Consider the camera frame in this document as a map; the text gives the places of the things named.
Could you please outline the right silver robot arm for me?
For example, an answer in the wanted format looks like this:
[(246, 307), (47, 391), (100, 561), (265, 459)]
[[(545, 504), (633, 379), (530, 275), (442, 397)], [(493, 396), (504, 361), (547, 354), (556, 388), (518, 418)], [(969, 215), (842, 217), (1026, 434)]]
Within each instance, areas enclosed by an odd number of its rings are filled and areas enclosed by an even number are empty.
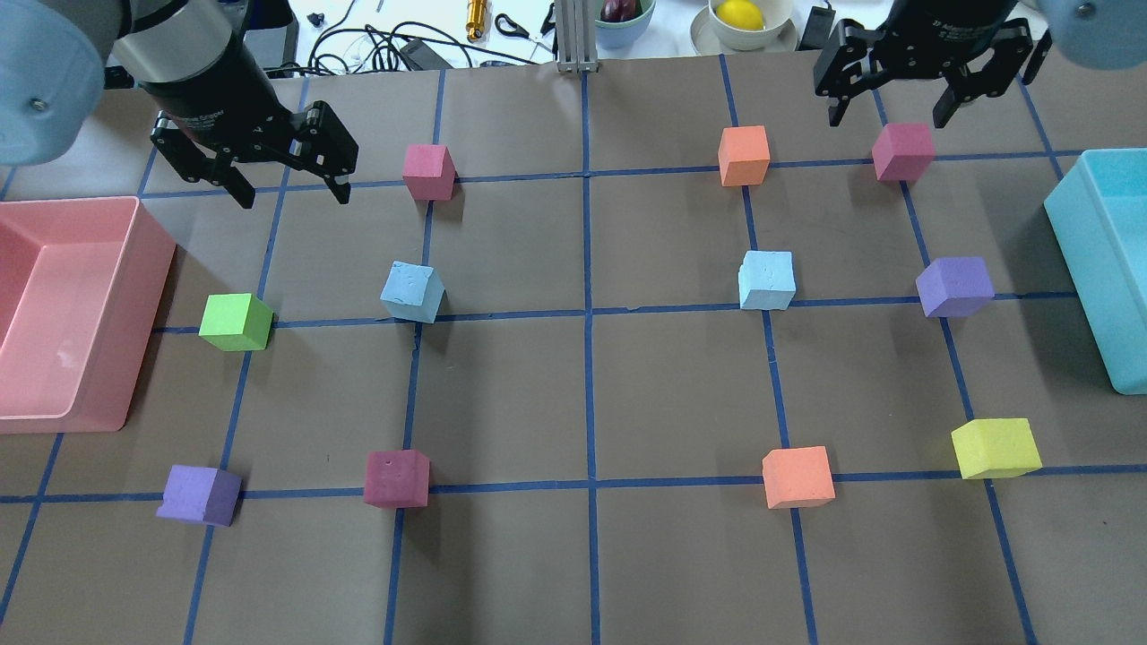
[(963, 104), (1001, 98), (1015, 79), (1035, 81), (1053, 47), (1095, 70), (1134, 68), (1146, 59), (1144, 1), (1040, 1), (1046, 29), (1039, 39), (1014, 8), (1013, 1), (894, 1), (875, 29), (837, 21), (814, 65), (829, 125), (840, 125), (853, 98), (888, 81), (946, 81), (931, 111), (934, 126), (943, 129)]

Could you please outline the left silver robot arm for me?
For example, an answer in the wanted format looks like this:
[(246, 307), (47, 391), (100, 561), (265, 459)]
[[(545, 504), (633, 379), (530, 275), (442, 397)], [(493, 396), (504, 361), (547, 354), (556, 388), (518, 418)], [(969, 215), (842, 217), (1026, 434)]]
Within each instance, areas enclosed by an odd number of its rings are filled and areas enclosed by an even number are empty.
[(159, 115), (151, 142), (188, 182), (225, 189), (243, 208), (242, 163), (318, 176), (341, 204), (359, 147), (331, 106), (294, 112), (217, 1), (3, 1), (1, 160), (58, 160), (97, 107), (116, 59)]

